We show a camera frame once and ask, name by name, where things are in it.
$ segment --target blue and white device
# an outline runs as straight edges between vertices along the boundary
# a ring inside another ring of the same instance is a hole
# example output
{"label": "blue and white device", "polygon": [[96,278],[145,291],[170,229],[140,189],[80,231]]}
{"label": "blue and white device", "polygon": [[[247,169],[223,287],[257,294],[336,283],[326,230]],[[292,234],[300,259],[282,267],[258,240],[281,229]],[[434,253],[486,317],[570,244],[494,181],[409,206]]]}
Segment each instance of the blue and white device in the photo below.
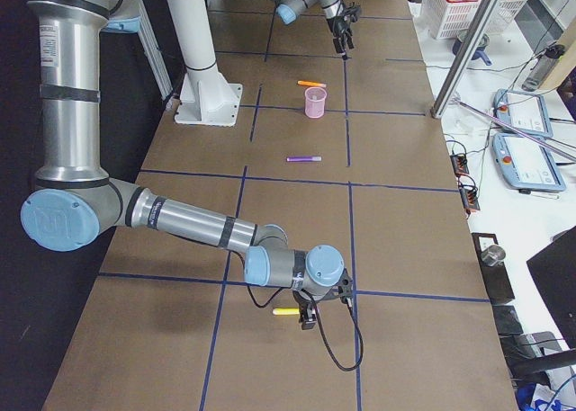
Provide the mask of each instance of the blue and white device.
{"label": "blue and white device", "polygon": [[522,191],[561,192],[566,190],[550,150],[528,138],[500,133],[492,148],[504,180]]}
{"label": "blue and white device", "polygon": [[526,134],[551,138],[552,125],[541,94],[499,89],[494,95],[494,115]]}

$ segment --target purple marker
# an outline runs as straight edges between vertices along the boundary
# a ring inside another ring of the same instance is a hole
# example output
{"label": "purple marker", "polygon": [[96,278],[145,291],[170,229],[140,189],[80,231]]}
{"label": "purple marker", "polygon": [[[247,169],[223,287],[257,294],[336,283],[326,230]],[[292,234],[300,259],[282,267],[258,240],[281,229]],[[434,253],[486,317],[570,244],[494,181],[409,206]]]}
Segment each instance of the purple marker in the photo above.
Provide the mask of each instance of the purple marker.
{"label": "purple marker", "polygon": [[286,162],[320,162],[322,156],[288,156]]}

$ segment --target white table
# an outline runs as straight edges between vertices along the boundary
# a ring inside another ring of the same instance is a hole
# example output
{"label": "white table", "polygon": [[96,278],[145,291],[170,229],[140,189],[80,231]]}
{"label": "white table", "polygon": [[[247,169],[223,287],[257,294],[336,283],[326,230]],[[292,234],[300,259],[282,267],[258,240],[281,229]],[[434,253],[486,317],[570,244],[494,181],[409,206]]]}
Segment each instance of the white table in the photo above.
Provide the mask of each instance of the white table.
{"label": "white table", "polygon": [[[419,4],[410,4],[415,15],[414,24],[418,41],[426,65],[432,91],[436,95],[442,86],[447,69],[454,59],[451,48],[454,40],[435,40],[429,33],[425,21],[418,18]],[[486,49],[493,62],[486,67],[480,59],[471,62],[469,67],[500,69],[513,67],[526,62],[532,56],[532,50],[513,22],[501,35],[491,35],[490,45]],[[518,78],[515,90],[520,85],[532,66]],[[519,68],[503,72],[467,70],[457,88],[462,101],[471,106],[491,113],[491,104],[495,92],[508,88],[518,75]],[[571,119],[562,100],[555,91],[544,95],[549,115],[558,119]],[[468,151],[484,148],[488,120],[472,115],[459,106],[450,106],[442,118],[446,139],[462,142]],[[561,167],[561,173],[567,185],[565,192],[560,192],[557,200],[540,198],[536,195],[524,195],[507,186],[501,177],[491,151],[491,136],[499,130],[491,130],[490,146],[486,149],[482,165],[482,153],[468,156],[471,176],[480,189],[481,211],[474,212],[468,219],[471,232],[493,233],[499,244],[506,250],[505,264],[512,289],[516,296],[512,302],[519,321],[526,333],[551,331],[556,337],[560,332],[550,316],[534,281],[527,268],[527,260],[551,243],[551,238],[576,225],[576,165]],[[576,125],[570,123],[553,123],[553,137],[566,143],[576,145]],[[462,148],[454,146],[456,153]],[[558,146],[576,155],[576,150]],[[554,155],[556,162],[569,162],[561,156]]]}

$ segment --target blue cable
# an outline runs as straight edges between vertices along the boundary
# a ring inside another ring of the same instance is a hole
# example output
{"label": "blue cable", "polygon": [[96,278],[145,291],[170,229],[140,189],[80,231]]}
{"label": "blue cable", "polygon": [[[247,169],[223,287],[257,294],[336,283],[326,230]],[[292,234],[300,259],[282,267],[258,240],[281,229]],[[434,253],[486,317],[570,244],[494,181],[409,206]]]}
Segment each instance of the blue cable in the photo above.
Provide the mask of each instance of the blue cable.
{"label": "blue cable", "polygon": [[552,396],[552,399],[550,399],[550,402],[548,402],[548,405],[546,406],[546,408],[544,408],[544,411],[548,411],[550,409],[550,406],[554,403],[554,400],[558,396],[558,393],[560,393],[560,391],[564,387],[566,387],[570,381],[574,380],[574,378],[576,378],[576,373],[574,375],[572,375],[570,378],[568,378],[565,382],[562,383],[562,385],[554,393],[554,396]]}

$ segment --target orange marker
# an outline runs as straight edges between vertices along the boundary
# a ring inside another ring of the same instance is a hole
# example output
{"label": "orange marker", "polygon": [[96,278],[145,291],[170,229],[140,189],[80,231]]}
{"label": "orange marker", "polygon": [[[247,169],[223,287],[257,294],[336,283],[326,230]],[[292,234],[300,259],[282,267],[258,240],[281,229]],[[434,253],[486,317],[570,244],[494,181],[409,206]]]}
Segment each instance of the orange marker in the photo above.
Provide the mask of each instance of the orange marker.
{"label": "orange marker", "polygon": [[302,80],[298,80],[298,85],[305,85],[307,87],[326,87],[324,83],[316,83],[315,81],[302,81]]}

